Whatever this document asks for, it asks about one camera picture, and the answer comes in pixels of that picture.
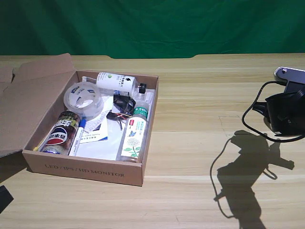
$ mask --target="spray bottle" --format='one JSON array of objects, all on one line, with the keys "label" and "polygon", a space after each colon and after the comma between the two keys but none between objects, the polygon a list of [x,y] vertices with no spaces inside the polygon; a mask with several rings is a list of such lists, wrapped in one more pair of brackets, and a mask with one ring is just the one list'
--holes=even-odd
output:
[{"label": "spray bottle", "polygon": [[137,101],[133,116],[126,121],[116,160],[141,162],[147,134],[149,104]]}]

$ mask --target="pepsi can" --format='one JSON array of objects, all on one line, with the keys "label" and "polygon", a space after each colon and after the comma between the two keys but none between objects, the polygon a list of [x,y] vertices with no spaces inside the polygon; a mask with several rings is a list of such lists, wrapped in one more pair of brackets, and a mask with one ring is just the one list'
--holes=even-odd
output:
[{"label": "pepsi can", "polygon": [[74,112],[62,112],[42,152],[68,155],[80,120],[80,117]]}]

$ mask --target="marker pen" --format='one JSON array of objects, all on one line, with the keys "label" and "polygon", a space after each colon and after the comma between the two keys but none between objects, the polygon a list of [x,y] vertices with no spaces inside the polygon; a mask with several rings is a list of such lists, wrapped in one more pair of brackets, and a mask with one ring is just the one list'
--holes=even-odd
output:
[{"label": "marker pen", "polygon": [[82,119],[80,121],[80,126],[78,127],[75,139],[74,139],[73,144],[71,146],[69,156],[76,156],[76,152],[77,152],[78,146],[80,145],[81,136],[82,136],[82,133],[84,132],[85,126],[86,126],[86,120]]}]

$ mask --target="white plastic bottle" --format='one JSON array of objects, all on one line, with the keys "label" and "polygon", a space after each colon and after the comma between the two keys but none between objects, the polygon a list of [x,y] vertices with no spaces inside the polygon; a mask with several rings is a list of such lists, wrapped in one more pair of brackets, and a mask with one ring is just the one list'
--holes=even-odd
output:
[{"label": "white plastic bottle", "polygon": [[141,162],[147,134],[147,116],[149,105],[145,101],[137,101],[133,116],[126,121],[116,160]]},{"label": "white plastic bottle", "polygon": [[101,72],[96,80],[85,76],[82,80],[94,83],[99,88],[113,90],[114,94],[130,96],[132,98],[135,94],[144,94],[146,91],[146,84],[139,83],[133,76]]}]

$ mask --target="tape roll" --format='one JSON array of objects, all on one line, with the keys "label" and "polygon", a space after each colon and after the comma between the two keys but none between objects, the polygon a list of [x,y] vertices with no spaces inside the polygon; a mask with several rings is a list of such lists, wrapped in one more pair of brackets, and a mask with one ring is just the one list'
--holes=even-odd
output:
[{"label": "tape roll", "polygon": [[69,111],[82,119],[91,120],[103,110],[100,89],[93,83],[81,82],[72,85],[65,93],[63,101]]}]

